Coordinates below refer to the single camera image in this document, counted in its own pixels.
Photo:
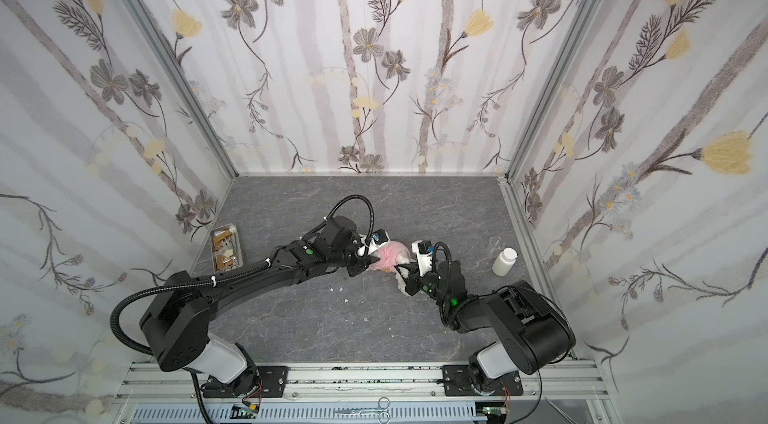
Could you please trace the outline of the pink fleece teddy hoodie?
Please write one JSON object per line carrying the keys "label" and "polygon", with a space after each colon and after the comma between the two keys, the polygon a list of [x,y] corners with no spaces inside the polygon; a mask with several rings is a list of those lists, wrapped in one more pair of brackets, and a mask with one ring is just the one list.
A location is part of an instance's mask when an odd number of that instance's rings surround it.
{"label": "pink fleece teddy hoodie", "polygon": [[369,266],[370,270],[391,273],[398,265],[411,262],[411,251],[402,243],[391,241],[377,249],[373,256],[376,261]]}

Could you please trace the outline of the white plush teddy bear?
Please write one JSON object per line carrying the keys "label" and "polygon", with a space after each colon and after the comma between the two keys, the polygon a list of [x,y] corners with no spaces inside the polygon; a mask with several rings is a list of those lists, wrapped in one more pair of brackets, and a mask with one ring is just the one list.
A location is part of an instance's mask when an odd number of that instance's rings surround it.
{"label": "white plush teddy bear", "polygon": [[415,273],[410,264],[400,264],[395,266],[397,286],[401,293],[413,296],[418,291],[416,287]]}

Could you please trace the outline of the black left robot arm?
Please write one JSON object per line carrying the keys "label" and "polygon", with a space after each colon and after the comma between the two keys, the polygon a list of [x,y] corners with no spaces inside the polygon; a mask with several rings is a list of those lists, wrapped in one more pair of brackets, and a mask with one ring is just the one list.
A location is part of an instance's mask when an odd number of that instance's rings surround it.
{"label": "black left robot arm", "polygon": [[350,276],[366,270],[374,260],[370,250],[374,231],[360,234],[353,221],[337,214],[351,201],[362,202],[368,215],[375,215],[368,198],[349,195],[304,236],[276,246],[254,264],[198,278],[178,272],[161,286],[121,300],[110,315],[112,334],[127,348],[153,357],[162,371],[188,372],[201,417],[210,422],[200,375],[208,375],[217,391],[232,397],[252,395],[263,382],[247,351],[211,334],[211,322],[270,291],[339,269],[346,269]]}

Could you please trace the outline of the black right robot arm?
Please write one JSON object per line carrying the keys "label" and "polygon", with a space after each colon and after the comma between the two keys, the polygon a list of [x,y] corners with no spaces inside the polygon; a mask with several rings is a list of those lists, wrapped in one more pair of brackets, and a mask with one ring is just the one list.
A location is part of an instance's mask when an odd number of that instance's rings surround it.
{"label": "black right robot arm", "polygon": [[434,301],[445,328],[459,334],[494,331],[496,341],[470,356],[465,375],[453,380],[463,391],[489,394],[505,376],[533,375],[576,344],[566,318],[524,280],[476,295],[467,292],[456,262],[440,262],[424,274],[415,263],[396,271],[406,294],[422,292]]}

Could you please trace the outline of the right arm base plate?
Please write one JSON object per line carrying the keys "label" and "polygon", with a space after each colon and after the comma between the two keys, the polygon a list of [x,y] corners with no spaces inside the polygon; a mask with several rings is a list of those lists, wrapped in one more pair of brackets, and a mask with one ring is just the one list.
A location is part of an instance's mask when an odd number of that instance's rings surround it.
{"label": "right arm base plate", "polygon": [[524,394],[518,371],[489,378],[473,364],[446,364],[441,367],[444,393],[448,397],[505,397]]}

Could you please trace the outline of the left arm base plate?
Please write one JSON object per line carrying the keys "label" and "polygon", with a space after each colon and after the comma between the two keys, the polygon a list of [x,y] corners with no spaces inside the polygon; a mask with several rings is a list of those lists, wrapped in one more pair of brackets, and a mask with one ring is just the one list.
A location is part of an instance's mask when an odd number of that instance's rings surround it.
{"label": "left arm base plate", "polygon": [[287,384],[288,366],[257,365],[247,368],[229,384],[210,377],[201,385],[205,398],[281,398]]}

